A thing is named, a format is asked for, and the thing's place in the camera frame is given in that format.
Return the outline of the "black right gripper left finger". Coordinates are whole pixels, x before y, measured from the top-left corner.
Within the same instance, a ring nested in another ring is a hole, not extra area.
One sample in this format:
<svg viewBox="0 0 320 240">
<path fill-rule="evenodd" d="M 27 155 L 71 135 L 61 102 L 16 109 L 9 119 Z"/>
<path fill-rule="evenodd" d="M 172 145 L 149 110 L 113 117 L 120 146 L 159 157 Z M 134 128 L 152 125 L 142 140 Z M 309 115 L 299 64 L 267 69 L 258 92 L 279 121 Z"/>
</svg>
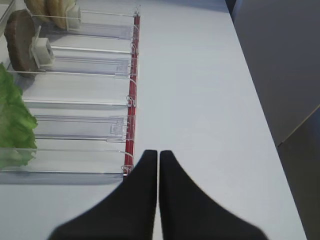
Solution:
<svg viewBox="0 0 320 240">
<path fill-rule="evenodd" d="M 51 240 L 151 240 L 157 204 L 157 157 L 145 150 L 106 198 L 50 234 Z"/>
</svg>

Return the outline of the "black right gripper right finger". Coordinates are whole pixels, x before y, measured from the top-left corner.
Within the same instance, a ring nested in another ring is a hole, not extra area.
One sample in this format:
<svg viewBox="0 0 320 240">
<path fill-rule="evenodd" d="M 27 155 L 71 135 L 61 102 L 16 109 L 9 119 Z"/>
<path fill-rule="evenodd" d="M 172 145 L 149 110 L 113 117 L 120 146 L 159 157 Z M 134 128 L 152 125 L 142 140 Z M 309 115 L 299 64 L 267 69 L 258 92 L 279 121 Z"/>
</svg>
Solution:
<svg viewBox="0 0 320 240">
<path fill-rule="evenodd" d="M 265 240 L 256 226 L 205 194 L 170 150 L 159 157 L 159 209 L 165 240 Z"/>
</svg>

